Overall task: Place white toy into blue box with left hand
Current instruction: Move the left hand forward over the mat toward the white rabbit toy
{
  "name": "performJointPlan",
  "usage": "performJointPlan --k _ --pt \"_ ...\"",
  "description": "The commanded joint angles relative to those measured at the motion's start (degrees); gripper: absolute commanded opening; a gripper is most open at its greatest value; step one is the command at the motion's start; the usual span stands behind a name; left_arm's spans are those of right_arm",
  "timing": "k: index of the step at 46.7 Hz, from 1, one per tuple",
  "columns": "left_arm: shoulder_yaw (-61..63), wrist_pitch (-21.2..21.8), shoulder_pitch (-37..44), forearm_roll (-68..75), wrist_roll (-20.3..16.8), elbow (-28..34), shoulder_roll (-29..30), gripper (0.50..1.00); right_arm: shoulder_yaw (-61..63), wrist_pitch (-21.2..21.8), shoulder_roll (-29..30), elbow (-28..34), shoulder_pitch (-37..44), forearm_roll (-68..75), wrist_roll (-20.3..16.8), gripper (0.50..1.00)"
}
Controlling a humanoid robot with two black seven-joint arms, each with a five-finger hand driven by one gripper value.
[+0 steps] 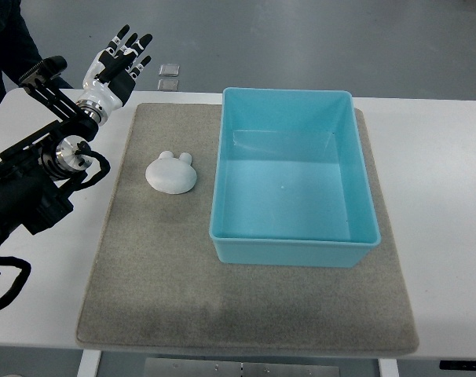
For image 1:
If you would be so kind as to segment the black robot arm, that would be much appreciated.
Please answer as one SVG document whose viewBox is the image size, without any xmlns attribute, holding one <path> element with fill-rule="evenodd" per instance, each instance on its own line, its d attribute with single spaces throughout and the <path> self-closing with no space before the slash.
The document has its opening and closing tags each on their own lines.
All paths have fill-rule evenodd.
<svg viewBox="0 0 476 377">
<path fill-rule="evenodd" d="M 20 77 L 20 86 L 57 120 L 0 153 L 0 246 L 19 226 L 34 235 L 70 214 L 73 192 L 103 179 L 110 164 L 90 147 L 105 117 L 91 104 L 76 104 L 55 79 L 67 67 L 46 58 Z"/>
</svg>

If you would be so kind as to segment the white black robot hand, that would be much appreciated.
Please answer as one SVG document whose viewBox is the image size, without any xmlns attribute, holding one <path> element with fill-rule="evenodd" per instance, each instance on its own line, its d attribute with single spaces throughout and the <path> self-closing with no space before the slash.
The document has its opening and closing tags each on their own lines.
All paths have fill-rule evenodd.
<svg viewBox="0 0 476 377">
<path fill-rule="evenodd" d="M 77 105 L 100 126 L 114 111 L 123 107 L 108 84 L 119 73 L 127 71 L 136 85 L 138 77 L 151 61 L 145 50 L 152 41 L 152 35 L 140 37 L 129 31 L 129 25 L 123 26 L 95 56 L 82 82 L 83 93 Z"/>
</svg>

